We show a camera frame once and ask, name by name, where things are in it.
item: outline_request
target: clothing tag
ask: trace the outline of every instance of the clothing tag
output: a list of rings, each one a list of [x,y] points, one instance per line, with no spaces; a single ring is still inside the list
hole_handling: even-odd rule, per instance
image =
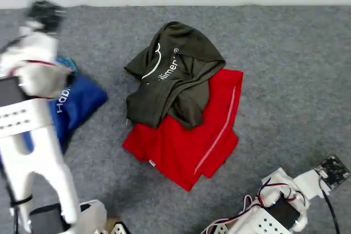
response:
[[[149,160],[149,163],[150,163],[153,167],[156,166],[156,164],[155,164],[152,160]]]

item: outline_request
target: red garment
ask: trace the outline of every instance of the red garment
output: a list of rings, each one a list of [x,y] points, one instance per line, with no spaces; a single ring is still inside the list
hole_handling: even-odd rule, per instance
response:
[[[203,124],[185,130],[171,116],[157,129],[137,124],[123,147],[140,161],[150,161],[166,177],[190,191],[203,174],[210,178],[237,144],[233,132],[243,73],[221,69],[209,80],[210,99]]]

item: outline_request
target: carpet floor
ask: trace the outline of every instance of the carpet floor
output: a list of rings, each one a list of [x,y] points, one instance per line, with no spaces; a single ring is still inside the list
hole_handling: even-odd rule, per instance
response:
[[[23,10],[0,10],[0,43],[16,36]],[[236,215],[242,198],[278,167],[292,177],[335,153],[351,168],[351,7],[74,7],[60,34],[60,54],[109,95],[74,133],[65,161],[81,201],[101,200],[132,234],[199,234],[212,220]],[[202,31],[244,83],[234,130],[239,144],[213,178],[191,192],[122,149],[126,96],[138,82],[123,66],[166,22]],[[35,206],[56,202],[38,176]],[[342,233],[351,230],[351,180],[330,196]],[[1,233],[10,233],[0,183]],[[324,200],[315,198],[302,233],[334,233]]]

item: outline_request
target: dark green hoodie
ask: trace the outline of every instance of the dark green hoodie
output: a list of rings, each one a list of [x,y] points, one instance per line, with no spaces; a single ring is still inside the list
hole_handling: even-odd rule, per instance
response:
[[[161,27],[125,69],[141,81],[127,97],[127,118],[156,128],[166,114],[186,129],[202,123],[208,82],[225,61],[200,31],[179,22]]]

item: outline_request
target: blue bag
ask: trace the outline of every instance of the blue bag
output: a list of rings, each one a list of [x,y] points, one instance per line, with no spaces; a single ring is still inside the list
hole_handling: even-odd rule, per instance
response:
[[[75,73],[73,83],[62,91],[61,97],[48,102],[61,150],[65,153],[69,135],[107,100],[107,93],[88,77],[78,73],[71,59],[57,57],[57,61]],[[28,150],[32,151],[30,133],[23,133],[23,137]]]

